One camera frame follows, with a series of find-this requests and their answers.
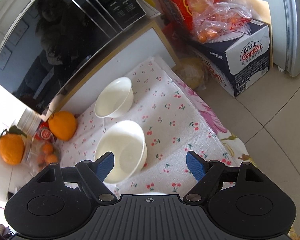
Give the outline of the Ganten water carton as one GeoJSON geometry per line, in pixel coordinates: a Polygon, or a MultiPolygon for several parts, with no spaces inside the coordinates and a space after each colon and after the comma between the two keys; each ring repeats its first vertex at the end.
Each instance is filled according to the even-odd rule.
{"type": "Polygon", "coordinates": [[[214,80],[234,98],[271,66],[270,27],[254,19],[212,42],[191,40],[189,47],[203,60],[214,80]]]}

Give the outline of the cream bowl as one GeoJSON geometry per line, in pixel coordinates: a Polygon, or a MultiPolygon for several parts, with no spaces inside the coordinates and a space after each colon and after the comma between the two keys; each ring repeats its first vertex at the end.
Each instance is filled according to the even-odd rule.
{"type": "Polygon", "coordinates": [[[119,118],[125,115],[134,100],[132,82],[120,77],[107,85],[95,102],[94,112],[98,118],[119,118]]]}
{"type": "Polygon", "coordinates": [[[120,121],[100,139],[95,159],[106,152],[114,154],[114,167],[106,176],[107,184],[118,184],[138,174],[147,158],[145,135],[139,124],[131,120],[120,121]]]}

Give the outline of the cream bowl front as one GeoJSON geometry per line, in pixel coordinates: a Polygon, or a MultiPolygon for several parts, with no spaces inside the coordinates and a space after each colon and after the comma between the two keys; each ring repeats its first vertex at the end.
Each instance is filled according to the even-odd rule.
{"type": "Polygon", "coordinates": [[[107,184],[118,184],[138,174],[147,158],[145,135],[139,124],[131,120],[120,121],[100,139],[95,159],[106,152],[114,154],[114,167],[106,176],[107,184]]]}

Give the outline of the cream bowl back right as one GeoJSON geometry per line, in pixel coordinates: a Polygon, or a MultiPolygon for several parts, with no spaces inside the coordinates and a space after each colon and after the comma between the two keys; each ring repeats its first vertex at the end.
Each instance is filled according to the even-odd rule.
{"type": "Polygon", "coordinates": [[[107,85],[95,102],[94,112],[98,118],[119,118],[125,115],[134,100],[132,82],[120,77],[107,85]]]}

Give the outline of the red instant noodle cup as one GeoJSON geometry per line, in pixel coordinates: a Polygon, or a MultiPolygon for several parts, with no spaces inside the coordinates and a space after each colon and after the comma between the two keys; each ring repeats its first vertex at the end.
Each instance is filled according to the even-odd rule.
{"type": "Polygon", "coordinates": [[[56,142],[56,137],[53,135],[49,129],[49,124],[47,121],[41,121],[36,129],[34,138],[39,141],[47,141],[52,144],[56,142]]]}

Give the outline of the cherry print tablecloth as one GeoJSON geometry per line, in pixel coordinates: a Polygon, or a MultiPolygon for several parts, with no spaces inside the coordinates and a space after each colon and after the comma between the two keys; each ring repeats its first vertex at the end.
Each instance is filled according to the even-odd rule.
{"type": "Polygon", "coordinates": [[[125,119],[143,129],[148,154],[138,174],[111,185],[113,193],[183,196],[196,183],[186,165],[188,151],[227,166],[252,161],[243,142],[221,124],[211,108],[162,58],[146,59],[128,77],[134,101],[125,119]]]}

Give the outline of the plastic bag of oranges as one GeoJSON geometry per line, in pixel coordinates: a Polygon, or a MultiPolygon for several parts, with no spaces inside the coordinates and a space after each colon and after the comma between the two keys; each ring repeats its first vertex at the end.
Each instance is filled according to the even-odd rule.
{"type": "Polygon", "coordinates": [[[247,0],[188,0],[193,35],[201,43],[234,32],[252,19],[247,0]]]}

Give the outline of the black microwave oven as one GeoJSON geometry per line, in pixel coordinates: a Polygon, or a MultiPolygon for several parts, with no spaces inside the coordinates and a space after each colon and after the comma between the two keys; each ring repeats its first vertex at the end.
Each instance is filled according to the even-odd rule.
{"type": "Polygon", "coordinates": [[[145,14],[137,0],[0,0],[0,85],[43,113],[91,57],[145,14]]]}

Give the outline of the stack of paper cups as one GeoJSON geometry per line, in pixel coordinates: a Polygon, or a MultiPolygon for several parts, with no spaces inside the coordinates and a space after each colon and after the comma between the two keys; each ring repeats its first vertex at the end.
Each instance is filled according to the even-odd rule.
{"type": "Polygon", "coordinates": [[[25,109],[16,126],[29,137],[33,137],[41,122],[42,119],[37,113],[25,109]]]}

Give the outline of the white bowl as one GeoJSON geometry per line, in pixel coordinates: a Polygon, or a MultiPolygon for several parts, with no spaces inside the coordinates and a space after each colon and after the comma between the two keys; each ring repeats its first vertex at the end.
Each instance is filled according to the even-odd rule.
{"type": "Polygon", "coordinates": [[[150,196],[150,195],[165,195],[165,193],[152,191],[152,192],[142,193],[141,195],[146,195],[146,196],[150,196]]]}

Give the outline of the glass jar of tangerines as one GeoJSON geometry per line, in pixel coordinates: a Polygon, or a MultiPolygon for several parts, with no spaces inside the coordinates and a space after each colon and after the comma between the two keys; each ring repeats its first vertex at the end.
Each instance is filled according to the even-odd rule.
{"type": "Polygon", "coordinates": [[[32,176],[38,174],[51,163],[61,161],[58,147],[44,140],[26,139],[22,164],[27,167],[32,176]]]}

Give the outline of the wooden shelf under microwave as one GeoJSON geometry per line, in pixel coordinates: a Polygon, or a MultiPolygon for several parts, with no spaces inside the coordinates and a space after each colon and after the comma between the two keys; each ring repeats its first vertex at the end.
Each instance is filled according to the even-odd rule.
{"type": "Polygon", "coordinates": [[[111,81],[125,76],[147,58],[156,56],[171,68],[180,65],[156,21],[141,20],[92,57],[65,86],[65,92],[52,100],[47,113],[41,118],[46,121],[53,112],[62,110],[81,114],[111,81]]]}

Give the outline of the orange on jar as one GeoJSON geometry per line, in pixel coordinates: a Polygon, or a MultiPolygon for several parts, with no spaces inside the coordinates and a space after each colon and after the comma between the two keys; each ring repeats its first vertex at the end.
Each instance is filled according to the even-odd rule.
{"type": "Polygon", "coordinates": [[[22,162],[27,135],[17,126],[5,129],[0,135],[0,156],[8,165],[22,162]]]}

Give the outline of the orange on table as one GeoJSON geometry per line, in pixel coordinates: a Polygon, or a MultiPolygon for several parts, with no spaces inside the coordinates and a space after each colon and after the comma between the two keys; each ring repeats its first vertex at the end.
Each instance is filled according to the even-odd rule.
{"type": "Polygon", "coordinates": [[[52,114],[48,119],[48,125],[53,135],[62,141],[69,141],[78,126],[75,116],[67,111],[52,114]]]}

